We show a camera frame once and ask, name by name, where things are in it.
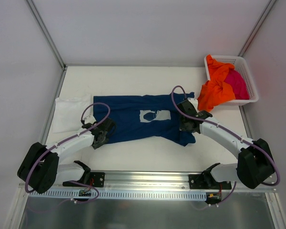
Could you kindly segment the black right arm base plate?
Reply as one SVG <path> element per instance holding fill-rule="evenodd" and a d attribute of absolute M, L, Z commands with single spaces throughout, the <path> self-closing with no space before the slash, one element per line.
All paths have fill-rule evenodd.
<path fill-rule="evenodd" d="M 188 175 L 188 183 L 190 189 L 223 189 L 223 190 L 231 190 L 232 185 L 230 182 L 217 182 L 215 179 L 205 173 L 201 174 L 189 174 Z"/>

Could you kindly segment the orange t shirt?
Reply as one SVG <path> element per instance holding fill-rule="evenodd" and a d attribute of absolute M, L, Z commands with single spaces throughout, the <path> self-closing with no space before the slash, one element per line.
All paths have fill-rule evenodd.
<path fill-rule="evenodd" d="M 210 112 L 215 106 L 235 100 L 235 93 L 230 84 L 225 82 L 230 70 L 235 67 L 230 63 L 218 62 L 211 55 L 206 57 L 210 79 L 202 85 L 198 97 L 198 109 Z"/>

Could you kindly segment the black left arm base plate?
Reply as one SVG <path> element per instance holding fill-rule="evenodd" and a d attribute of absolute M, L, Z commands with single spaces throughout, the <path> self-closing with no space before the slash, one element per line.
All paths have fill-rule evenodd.
<path fill-rule="evenodd" d="M 104 172 L 84 172 L 78 180 L 73 179 L 75 182 L 65 181 L 62 183 L 64 187 L 104 187 L 105 173 Z"/>

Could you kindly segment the blue printed t shirt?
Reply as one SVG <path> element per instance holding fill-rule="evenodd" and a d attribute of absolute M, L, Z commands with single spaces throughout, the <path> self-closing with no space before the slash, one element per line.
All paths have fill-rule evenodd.
<path fill-rule="evenodd" d="M 193 134 L 180 130 L 180 114 L 174 104 L 185 95 L 94 96 L 93 116 L 100 121 L 106 114 L 116 123 L 109 143 L 119 143 L 153 136 L 181 146 L 196 142 Z"/>

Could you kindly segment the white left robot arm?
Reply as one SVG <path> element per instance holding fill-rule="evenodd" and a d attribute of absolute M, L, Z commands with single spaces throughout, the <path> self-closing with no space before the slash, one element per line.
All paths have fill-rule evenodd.
<path fill-rule="evenodd" d="M 106 118 L 82 125 L 78 133 L 61 141 L 46 146 L 36 142 L 29 148 L 17 176 L 39 194 L 45 193 L 53 185 L 85 186 L 92 183 L 91 169 L 79 160 L 69 164 L 62 162 L 78 151 L 92 147 L 97 149 L 108 143 L 115 122 Z"/>

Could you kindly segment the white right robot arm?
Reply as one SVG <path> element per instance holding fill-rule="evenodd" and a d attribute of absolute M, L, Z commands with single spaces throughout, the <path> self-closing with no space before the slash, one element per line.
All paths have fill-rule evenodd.
<path fill-rule="evenodd" d="M 189 100 L 176 105 L 181 115 L 180 128 L 186 132 L 202 134 L 228 150 L 236 159 L 236 163 L 216 163 L 206 169 L 204 184 L 208 188 L 216 188 L 221 182 L 241 182 L 254 189 L 275 172 L 275 163 L 268 143 L 263 139 L 253 140 L 243 137 L 223 126 L 209 112 L 198 112 Z"/>

